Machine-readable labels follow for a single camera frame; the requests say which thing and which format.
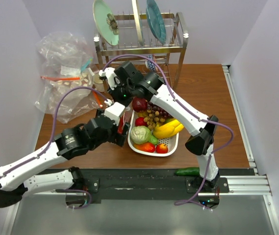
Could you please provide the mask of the clear polka dot zip bag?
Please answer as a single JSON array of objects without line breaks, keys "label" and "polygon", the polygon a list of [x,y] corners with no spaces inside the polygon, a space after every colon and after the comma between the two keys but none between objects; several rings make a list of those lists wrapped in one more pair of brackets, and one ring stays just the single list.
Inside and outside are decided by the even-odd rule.
[{"label": "clear polka dot zip bag", "polygon": [[123,116],[120,118],[119,126],[118,126],[118,133],[121,134],[123,132],[123,128],[125,123],[129,122],[132,116],[132,108],[126,107]]}]

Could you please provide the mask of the red plastic lobster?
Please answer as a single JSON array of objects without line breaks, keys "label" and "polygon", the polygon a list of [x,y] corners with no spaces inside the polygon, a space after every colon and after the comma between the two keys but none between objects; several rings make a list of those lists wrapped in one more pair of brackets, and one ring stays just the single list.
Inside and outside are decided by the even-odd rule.
[{"label": "red plastic lobster", "polygon": [[123,116],[120,118],[118,133],[121,134],[123,132],[124,125],[129,122],[131,118],[132,112],[125,112]]}]

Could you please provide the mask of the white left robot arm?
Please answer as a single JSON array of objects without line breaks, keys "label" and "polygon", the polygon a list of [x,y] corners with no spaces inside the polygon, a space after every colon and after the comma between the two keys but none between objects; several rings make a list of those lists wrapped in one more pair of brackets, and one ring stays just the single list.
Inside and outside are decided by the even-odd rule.
[{"label": "white left robot arm", "polygon": [[110,118],[99,115],[86,124],[63,130],[26,157],[0,166],[0,208],[12,206],[27,196],[49,190],[82,193],[83,200],[90,204],[92,197],[78,167],[54,174],[43,175],[42,171],[85,155],[106,142],[123,146],[130,125],[126,123],[122,131],[118,130],[118,126]]}]

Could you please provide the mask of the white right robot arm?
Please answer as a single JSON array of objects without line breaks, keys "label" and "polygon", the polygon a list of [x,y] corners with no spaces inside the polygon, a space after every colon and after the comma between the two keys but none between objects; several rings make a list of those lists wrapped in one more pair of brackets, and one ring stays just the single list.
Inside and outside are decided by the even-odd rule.
[{"label": "white right robot arm", "polygon": [[130,61],[117,68],[106,65],[103,72],[114,101],[128,106],[134,97],[144,98],[184,126],[191,135],[185,147],[197,156],[202,189],[206,192],[216,189],[220,174],[212,151],[218,118],[198,112],[168,86],[165,78],[155,72],[143,75]]}]

